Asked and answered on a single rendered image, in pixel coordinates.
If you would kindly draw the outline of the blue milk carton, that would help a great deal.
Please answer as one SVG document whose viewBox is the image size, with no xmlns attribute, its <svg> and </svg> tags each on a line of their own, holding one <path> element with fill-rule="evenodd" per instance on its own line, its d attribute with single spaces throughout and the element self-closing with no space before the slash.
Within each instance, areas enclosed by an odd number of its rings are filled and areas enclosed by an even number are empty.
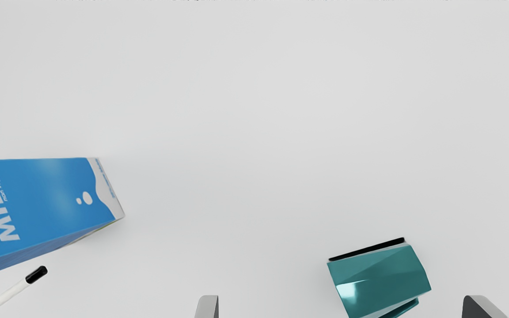
<svg viewBox="0 0 509 318">
<path fill-rule="evenodd" d="M 0 270 L 124 217 L 98 158 L 0 159 Z"/>
</svg>

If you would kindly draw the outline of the white pen with black cap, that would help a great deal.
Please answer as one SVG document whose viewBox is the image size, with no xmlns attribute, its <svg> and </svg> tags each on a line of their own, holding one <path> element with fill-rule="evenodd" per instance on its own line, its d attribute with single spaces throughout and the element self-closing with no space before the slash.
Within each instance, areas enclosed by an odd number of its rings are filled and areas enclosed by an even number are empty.
<svg viewBox="0 0 509 318">
<path fill-rule="evenodd" d="M 0 307 L 4 305 L 6 302 L 29 288 L 32 284 L 40 280 L 43 276 L 48 274 L 48 268 L 46 266 L 39 266 L 36 270 L 22 278 L 19 282 L 14 284 L 12 287 L 8 288 L 8 290 L 2 292 L 0 294 Z"/>
</svg>

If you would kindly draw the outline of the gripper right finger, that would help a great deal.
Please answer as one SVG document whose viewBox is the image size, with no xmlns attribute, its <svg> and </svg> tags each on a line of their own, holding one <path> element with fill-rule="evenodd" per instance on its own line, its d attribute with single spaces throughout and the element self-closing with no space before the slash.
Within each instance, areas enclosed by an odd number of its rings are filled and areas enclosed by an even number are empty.
<svg viewBox="0 0 509 318">
<path fill-rule="evenodd" d="M 467 295 L 463 299 L 462 318 L 508 318 L 493 302 L 482 295 Z"/>
</svg>

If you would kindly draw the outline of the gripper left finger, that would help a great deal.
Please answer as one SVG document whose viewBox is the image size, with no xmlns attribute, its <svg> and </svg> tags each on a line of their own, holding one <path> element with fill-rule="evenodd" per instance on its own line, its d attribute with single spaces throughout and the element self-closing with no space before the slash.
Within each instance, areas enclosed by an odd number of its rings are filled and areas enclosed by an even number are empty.
<svg viewBox="0 0 509 318">
<path fill-rule="evenodd" d="M 219 296 L 204 295 L 200 297 L 194 318 L 219 318 Z"/>
</svg>

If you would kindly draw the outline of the teal faceted mug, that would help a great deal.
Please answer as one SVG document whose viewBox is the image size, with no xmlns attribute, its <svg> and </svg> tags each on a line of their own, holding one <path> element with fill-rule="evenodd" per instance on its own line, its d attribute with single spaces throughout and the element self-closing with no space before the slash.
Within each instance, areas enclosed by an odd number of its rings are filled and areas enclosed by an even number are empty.
<svg viewBox="0 0 509 318">
<path fill-rule="evenodd" d="M 400 318 L 432 289 L 404 238 L 331 257 L 327 267 L 348 318 Z"/>
</svg>

